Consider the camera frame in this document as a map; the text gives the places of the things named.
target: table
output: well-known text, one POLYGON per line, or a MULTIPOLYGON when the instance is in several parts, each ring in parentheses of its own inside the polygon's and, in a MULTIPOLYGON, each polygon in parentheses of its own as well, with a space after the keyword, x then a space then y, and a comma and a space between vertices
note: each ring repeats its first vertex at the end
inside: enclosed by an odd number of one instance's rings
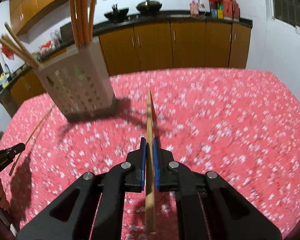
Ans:
MULTIPOLYGON (((146 136, 151 88, 161 147, 193 171, 215 170, 285 237, 300 219, 300 103, 273 74, 236 69, 174 69, 111 77, 113 118, 67 123, 55 107, 34 134, 12 177, 1 173, 22 228, 86 171, 125 160, 146 136)), ((0 149, 24 142, 53 101, 24 102, 0 149)), ((122 239, 177 239, 173 193, 156 195, 157 232, 143 230, 145 195, 127 193, 122 239)))

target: silver screw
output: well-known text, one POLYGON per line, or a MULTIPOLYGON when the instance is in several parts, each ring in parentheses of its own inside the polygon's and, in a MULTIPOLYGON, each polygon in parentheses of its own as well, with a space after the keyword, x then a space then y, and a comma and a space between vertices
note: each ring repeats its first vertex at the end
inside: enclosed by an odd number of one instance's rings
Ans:
POLYGON ((210 178, 210 179, 215 179, 218 174, 215 172, 215 171, 208 171, 207 172, 207 176, 210 178))
POLYGON ((92 179, 92 177, 93 177, 93 173, 92 172, 86 172, 83 175, 83 178, 86 179, 86 180, 92 179))
POLYGON ((130 167, 131 167, 131 163, 129 163, 129 162, 121 163, 121 168, 123 168, 123 169, 128 169, 130 167))
POLYGON ((170 166, 171 168, 177 168, 177 167, 179 166, 179 163, 177 163, 177 162, 175 162, 175 161, 169 162, 169 166, 170 166))

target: lower cabinet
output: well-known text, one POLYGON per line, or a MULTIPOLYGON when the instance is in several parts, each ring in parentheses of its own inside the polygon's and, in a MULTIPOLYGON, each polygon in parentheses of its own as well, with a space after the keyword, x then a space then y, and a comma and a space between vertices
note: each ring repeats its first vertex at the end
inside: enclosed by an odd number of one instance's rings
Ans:
POLYGON ((173 67, 204 67, 206 22, 171 22, 173 67))
POLYGON ((231 28, 232 24, 207 22, 205 67, 228 67, 231 28))
POLYGON ((24 101, 46 92, 33 70, 20 76, 9 90, 19 106, 21 106, 24 101))
POLYGON ((133 27, 99 36, 109 76, 141 71, 133 27))
POLYGON ((251 29, 232 24, 232 41, 229 68, 245 68, 248 59, 251 29))
POLYGON ((134 27, 141 70, 173 68, 170 22, 134 27))

